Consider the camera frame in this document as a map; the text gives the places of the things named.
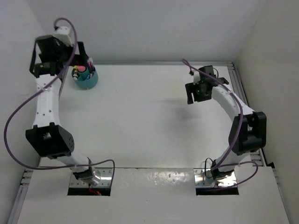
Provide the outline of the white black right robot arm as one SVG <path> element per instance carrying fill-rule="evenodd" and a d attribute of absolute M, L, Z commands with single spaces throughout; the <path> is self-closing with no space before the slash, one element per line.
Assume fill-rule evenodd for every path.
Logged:
<path fill-rule="evenodd" d="M 185 84 L 187 103 L 215 100 L 232 121 L 228 148 L 213 160 L 210 177 L 214 180 L 230 175 L 245 157 L 266 145 L 267 117 L 247 106 L 233 91 L 229 81 L 216 75 L 214 67 L 190 66 L 191 83 Z"/>

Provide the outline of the pink capped clear tube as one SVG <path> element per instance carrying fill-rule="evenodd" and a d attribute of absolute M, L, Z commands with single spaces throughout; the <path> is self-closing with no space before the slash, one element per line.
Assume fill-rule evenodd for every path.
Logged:
<path fill-rule="evenodd" d="M 78 66 L 78 71 L 79 72 L 84 72 L 86 70 L 85 66 Z"/>

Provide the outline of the red pen top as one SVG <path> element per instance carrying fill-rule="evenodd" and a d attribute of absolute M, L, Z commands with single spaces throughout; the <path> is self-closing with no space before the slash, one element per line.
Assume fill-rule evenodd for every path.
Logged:
<path fill-rule="evenodd" d="M 93 72 L 93 59 L 91 57 L 87 59 L 87 64 L 89 66 L 89 70 Z"/>

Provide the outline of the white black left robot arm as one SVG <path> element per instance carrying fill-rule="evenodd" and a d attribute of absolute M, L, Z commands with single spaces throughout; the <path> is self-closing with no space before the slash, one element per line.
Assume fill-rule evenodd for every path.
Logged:
<path fill-rule="evenodd" d="M 41 62 L 35 63 L 34 50 L 29 71 L 39 95 L 33 127 L 26 130 L 26 139 L 41 157 L 69 165 L 77 180 L 92 184 L 95 174 L 89 166 L 91 160 L 74 150 L 73 136 L 61 127 L 59 118 L 61 75 L 75 45 L 69 35 L 44 35 L 35 39 L 35 46 L 41 51 Z"/>

